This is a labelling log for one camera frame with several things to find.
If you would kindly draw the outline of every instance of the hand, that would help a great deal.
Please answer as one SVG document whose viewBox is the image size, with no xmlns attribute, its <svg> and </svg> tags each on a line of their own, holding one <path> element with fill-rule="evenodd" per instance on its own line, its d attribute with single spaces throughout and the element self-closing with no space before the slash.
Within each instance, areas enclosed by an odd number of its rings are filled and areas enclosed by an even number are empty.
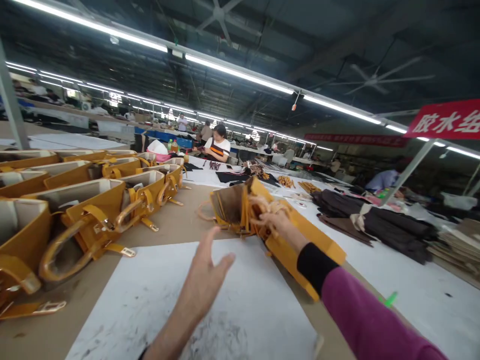
<svg viewBox="0 0 480 360">
<path fill-rule="evenodd" d="M 212 243 L 219 231 L 218 226 L 211 228 L 200 241 L 175 306 L 191 314 L 197 322 L 209 312 L 225 276 L 235 261 L 235 255 L 229 253 L 214 266 Z"/>
</svg>

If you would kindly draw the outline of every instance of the plastic bottle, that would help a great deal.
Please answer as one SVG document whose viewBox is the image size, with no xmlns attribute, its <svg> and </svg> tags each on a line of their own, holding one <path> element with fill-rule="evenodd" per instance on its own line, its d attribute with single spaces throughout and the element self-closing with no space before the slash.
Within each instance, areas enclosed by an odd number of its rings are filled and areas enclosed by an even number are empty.
<svg viewBox="0 0 480 360">
<path fill-rule="evenodd" d="M 177 144 L 177 139 L 173 140 L 173 144 L 171 145 L 171 152 L 175 154 L 179 152 L 179 145 Z"/>
</svg>

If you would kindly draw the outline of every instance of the white paper sheet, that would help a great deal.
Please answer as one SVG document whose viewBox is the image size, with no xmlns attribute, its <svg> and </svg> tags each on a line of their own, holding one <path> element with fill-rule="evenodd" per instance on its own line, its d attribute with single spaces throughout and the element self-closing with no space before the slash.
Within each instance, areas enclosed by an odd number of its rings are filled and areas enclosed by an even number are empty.
<svg viewBox="0 0 480 360">
<path fill-rule="evenodd" d="M 97 137 L 80 135 L 80 134 L 38 134 L 29 136 L 34 140 L 44 140 L 51 143 L 57 143 L 61 145 L 73 146 L 80 149 L 90 149 L 90 150 L 102 150 L 102 149 L 111 149 L 125 146 L 125 144 L 104 140 Z"/>
<path fill-rule="evenodd" d="M 174 308 L 197 246 L 140 247 L 122 258 L 67 360 L 137 359 Z M 317 334 L 260 240 L 214 241 L 214 264 L 229 252 L 235 263 L 180 359 L 312 360 Z"/>
</svg>

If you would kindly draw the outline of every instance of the curved bag handle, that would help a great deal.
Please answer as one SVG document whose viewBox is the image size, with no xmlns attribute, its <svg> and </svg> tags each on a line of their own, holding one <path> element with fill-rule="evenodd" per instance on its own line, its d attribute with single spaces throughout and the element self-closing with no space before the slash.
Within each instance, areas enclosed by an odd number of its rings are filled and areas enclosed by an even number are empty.
<svg viewBox="0 0 480 360">
<path fill-rule="evenodd" d="M 86 212 L 86 216 L 69 226 L 64 232 L 59 234 L 47 247 L 43 257 L 40 261 L 39 275 L 45 281 L 59 282 L 70 276 L 78 273 L 82 270 L 92 259 L 94 254 L 101 248 L 107 246 L 110 241 L 108 239 L 100 239 L 96 241 L 87 252 L 83 254 L 80 260 L 67 272 L 58 274 L 53 271 L 52 265 L 55 262 L 55 258 L 62 249 L 63 245 L 72 237 L 80 232 L 85 226 L 93 221 L 99 222 L 102 227 L 105 227 L 107 231 L 113 231 L 114 225 L 109 221 L 105 213 L 94 205 L 86 205 L 83 210 Z"/>
<path fill-rule="evenodd" d="M 0 254 L 0 273 L 12 277 L 29 295 L 38 291 L 42 286 L 32 269 L 16 256 Z"/>
</svg>

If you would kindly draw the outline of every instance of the white t-shirt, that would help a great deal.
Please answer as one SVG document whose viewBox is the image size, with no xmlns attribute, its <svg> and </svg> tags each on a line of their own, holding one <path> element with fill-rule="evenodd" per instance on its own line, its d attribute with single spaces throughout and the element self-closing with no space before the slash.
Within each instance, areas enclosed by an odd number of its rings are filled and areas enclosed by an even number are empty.
<svg viewBox="0 0 480 360">
<path fill-rule="evenodd" d="M 211 137 L 206 141 L 205 149 L 212 150 L 218 156 L 223 156 L 223 155 L 230 156 L 230 142 L 227 139 L 223 139 L 223 141 L 219 143 L 219 142 L 215 142 L 214 138 Z"/>
<path fill-rule="evenodd" d="M 47 96 L 47 89 L 40 85 L 33 85 L 31 87 L 33 93 L 39 96 Z"/>
<path fill-rule="evenodd" d="M 186 118 L 179 117 L 176 121 L 178 122 L 178 131 L 187 130 L 188 121 Z"/>
</svg>

